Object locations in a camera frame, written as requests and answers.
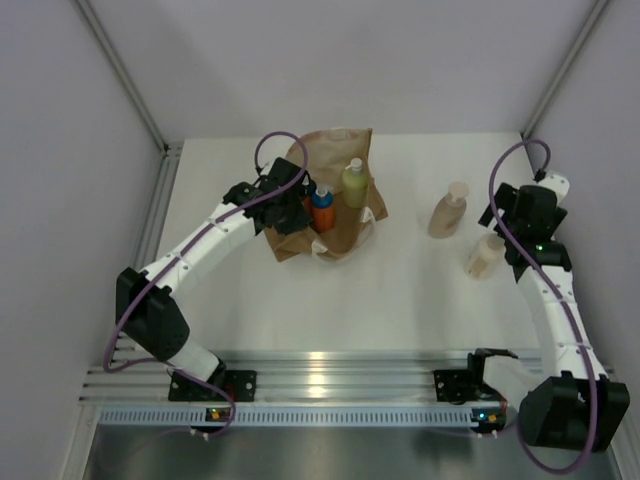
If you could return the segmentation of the cream pump bottle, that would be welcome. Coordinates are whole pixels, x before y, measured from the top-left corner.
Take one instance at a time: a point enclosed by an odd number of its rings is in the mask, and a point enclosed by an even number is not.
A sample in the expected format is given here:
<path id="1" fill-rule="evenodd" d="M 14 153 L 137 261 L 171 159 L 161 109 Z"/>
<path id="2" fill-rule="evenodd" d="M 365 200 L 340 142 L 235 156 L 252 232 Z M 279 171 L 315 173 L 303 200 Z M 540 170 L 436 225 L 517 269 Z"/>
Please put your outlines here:
<path id="1" fill-rule="evenodd" d="M 481 237 L 465 263 L 465 272 L 475 280 L 489 278 L 504 259 L 505 241 L 495 233 Z"/>

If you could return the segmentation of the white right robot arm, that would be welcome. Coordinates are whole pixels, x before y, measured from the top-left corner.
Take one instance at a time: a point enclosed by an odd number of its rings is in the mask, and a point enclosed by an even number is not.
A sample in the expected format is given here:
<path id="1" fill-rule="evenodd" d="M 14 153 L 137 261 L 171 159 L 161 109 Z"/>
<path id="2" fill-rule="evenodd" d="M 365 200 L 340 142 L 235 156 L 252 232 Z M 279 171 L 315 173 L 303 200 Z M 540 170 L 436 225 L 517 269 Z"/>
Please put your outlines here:
<path id="1" fill-rule="evenodd" d="M 529 308 L 543 374 L 530 374 L 509 350 L 478 349 L 468 357 L 467 389 L 494 391 L 517 411 L 525 445 L 563 450 L 606 450 L 630 405 L 625 384 L 609 378 L 594 353 L 573 294 L 572 264 L 553 235 L 566 217 L 560 194 L 545 183 L 489 189 L 479 222 L 494 222 L 505 260 Z"/>

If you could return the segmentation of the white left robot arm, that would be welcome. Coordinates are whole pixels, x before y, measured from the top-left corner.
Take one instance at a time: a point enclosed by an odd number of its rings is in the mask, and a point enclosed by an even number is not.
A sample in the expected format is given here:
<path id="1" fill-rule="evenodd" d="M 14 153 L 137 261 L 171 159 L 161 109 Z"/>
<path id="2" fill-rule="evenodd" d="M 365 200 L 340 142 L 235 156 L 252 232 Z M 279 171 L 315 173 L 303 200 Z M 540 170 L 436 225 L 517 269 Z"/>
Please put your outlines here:
<path id="1" fill-rule="evenodd" d="M 117 278 L 116 326 L 154 360 L 186 373 L 204 399 L 224 392 L 226 365 L 195 339 L 181 304 L 218 263 L 263 230 L 288 234 L 308 226 L 304 176 L 301 167 L 275 159 L 255 182 L 231 187 L 178 246 L 140 271 L 126 268 Z"/>

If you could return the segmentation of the beige round pump bottle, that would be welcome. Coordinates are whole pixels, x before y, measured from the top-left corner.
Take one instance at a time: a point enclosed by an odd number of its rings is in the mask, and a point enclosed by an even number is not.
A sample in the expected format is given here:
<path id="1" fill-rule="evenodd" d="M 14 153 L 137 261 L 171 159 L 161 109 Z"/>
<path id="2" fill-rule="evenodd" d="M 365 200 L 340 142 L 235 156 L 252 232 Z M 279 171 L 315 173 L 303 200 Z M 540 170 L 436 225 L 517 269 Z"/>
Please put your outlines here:
<path id="1" fill-rule="evenodd" d="M 445 239 L 454 235 L 466 212 L 469 186 L 465 182 L 452 182 L 447 193 L 436 205 L 429 225 L 428 234 L 435 239 Z"/>

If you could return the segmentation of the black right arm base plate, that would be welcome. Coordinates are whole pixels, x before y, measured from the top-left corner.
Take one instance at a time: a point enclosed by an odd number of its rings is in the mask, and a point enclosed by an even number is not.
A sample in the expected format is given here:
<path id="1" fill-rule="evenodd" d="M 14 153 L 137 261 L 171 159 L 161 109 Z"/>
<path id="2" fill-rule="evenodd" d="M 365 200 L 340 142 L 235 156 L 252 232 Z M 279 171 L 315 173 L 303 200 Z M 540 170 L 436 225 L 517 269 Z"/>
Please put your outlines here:
<path id="1" fill-rule="evenodd" d="M 433 371 L 438 402 L 462 405 L 472 401 L 498 401 L 500 395 L 467 369 Z"/>

